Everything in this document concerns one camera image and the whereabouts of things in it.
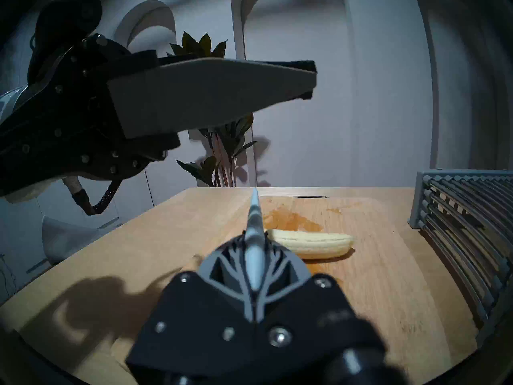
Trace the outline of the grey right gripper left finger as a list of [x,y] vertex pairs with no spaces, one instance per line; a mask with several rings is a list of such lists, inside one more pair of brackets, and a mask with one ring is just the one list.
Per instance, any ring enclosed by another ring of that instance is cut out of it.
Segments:
[[219,256],[211,262],[213,275],[186,271],[164,288],[126,359],[137,384],[227,384],[220,378],[255,360],[243,300],[207,280],[240,294],[242,286]]

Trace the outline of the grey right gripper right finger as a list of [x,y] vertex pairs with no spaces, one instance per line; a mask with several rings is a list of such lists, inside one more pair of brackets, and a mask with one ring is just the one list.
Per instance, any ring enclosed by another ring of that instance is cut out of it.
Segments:
[[383,365],[386,347],[329,275],[271,239],[257,247],[260,365]]

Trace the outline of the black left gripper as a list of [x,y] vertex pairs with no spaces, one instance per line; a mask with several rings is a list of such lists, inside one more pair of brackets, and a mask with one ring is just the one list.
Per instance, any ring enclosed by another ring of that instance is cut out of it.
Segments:
[[66,177],[120,183],[180,147],[176,132],[127,139],[107,82],[160,66],[155,50],[130,53],[95,33],[100,0],[52,0],[30,41],[28,85],[1,120],[1,197],[33,197]]

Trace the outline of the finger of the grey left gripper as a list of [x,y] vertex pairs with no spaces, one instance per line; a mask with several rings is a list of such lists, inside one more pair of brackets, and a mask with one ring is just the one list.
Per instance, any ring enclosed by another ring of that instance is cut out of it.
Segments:
[[317,73],[224,60],[160,65],[107,82],[127,139],[217,127],[275,104],[312,98]]
[[304,70],[309,72],[317,73],[317,67],[314,61],[306,60],[306,61],[248,61],[248,60],[233,60],[226,58],[217,58],[217,57],[199,57],[195,54],[185,54],[185,55],[171,55],[165,58],[158,58],[159,65],[167,65],[174,64],[179,62],[191,61],[191,60],[224,60],[224,61],[236,61],[243,63],[253,63],[253,64],[265,64],[265,65],[273,65],[273,66],[281,66],[287,68],[293,68],[297,70]]

